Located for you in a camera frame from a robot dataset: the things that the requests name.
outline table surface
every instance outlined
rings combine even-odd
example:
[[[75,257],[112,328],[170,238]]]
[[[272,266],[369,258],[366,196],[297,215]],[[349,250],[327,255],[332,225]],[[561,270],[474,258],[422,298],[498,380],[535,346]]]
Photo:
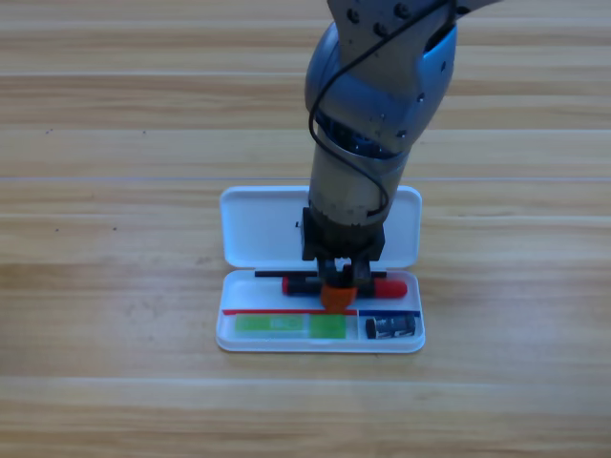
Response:
[[[0,456],[611,457],[611,5],[464,20],[411,356],[220,351],[219,195],[305,184],[323,0],[0,1]]]

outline battery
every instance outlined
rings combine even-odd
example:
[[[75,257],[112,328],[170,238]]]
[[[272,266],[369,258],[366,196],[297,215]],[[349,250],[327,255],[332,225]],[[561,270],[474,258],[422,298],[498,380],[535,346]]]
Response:
[[[368,339],[413,336],[416,330],[416,318],[413,314],[373,317],[365,322],[365,330]]]

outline green eraser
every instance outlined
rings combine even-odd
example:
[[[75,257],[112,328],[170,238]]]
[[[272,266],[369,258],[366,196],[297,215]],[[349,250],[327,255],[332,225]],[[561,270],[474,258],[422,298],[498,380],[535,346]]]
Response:
[[[240,314],[236,316],[236,331],[301,331],[304,329],[303,315],[250,315]]]
[[[310,315],[310,339],[345,339],[346,317],[344,315]]]

